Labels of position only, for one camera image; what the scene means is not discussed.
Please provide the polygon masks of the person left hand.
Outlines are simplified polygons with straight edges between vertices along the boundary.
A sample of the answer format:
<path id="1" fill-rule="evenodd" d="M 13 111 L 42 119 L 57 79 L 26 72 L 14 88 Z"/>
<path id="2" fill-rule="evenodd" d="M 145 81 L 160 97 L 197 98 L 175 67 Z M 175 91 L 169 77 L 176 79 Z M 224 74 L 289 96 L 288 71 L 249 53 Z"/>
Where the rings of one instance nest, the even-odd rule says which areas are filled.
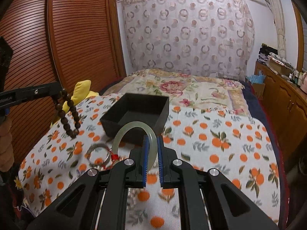
<path id="1" fill-rule="evenodd" d="M 12 134 L 10 133 L 12 120 L 6 117 L 0 128 L 0 170 L 7 172 L 14 163 L 14 151 L 12 148 Z"/>

